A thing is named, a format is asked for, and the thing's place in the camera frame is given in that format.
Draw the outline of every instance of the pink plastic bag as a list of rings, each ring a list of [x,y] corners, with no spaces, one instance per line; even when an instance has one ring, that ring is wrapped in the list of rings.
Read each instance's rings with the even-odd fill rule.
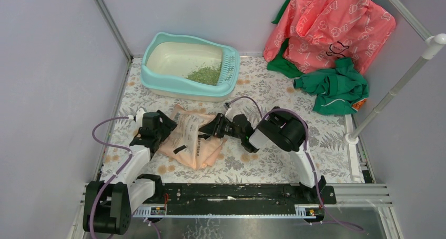
[[[212,136],[198,138],[198,129],[210,123],[215,115],[186,111],[175,105],[170,118],[178,125],[158,151],[195,170],[213,166],[226,140]]]
[[[273,60],[290,37],[283,57],[309,73],[351,57],[364,74],[395,29],[394,18],[371,0],[291,0],[263,52]]]

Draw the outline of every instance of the packaged cat litter bag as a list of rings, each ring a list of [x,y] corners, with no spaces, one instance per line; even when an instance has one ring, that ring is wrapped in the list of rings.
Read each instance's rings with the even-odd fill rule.
[[[175,105],[170,118],[178,125],[158,152],[195,170],[213,166],[226,140],[203,135],[198,130],[210,123],[215,115],[186,111]]]

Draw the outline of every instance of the light blue litter box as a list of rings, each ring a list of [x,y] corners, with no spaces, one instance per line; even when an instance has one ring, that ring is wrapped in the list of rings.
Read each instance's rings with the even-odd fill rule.
[[[203,66],[219,66],[217,85],[185,79]],[[240,55],[229,46],[187,35],[156,34],[141,64],[141,82],[153,93],[199,101],[224,101],[234,90]]]

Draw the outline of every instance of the orange tag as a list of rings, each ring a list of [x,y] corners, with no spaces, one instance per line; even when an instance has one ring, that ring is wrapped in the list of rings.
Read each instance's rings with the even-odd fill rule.
[[[364,103],[367,101],[367,98],[364,98],[356,103],[353,104],[353,109],[355,109],[356,111],[359,111],[359,109],[364,105]]]

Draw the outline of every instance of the white wall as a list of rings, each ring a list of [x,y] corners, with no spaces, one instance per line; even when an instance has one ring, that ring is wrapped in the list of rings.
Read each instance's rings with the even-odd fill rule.
[[[0,0],[0,21],[0,237],[65,238],[126,60],[93,0]]]
[[[142,55],[156,33],[195,35],[241,54],[263,52],[285,0],[105,0],[130,51]]]
[[[444,0],[401,0],[434,34],[446,33]],[[376,2],[390,13],[387,0]],[[402,17],[366,73],[362,121],[426,48]],[[446,48],[429,61],[363,132],[378,182],[387,183],[405,238],[446,238]]]

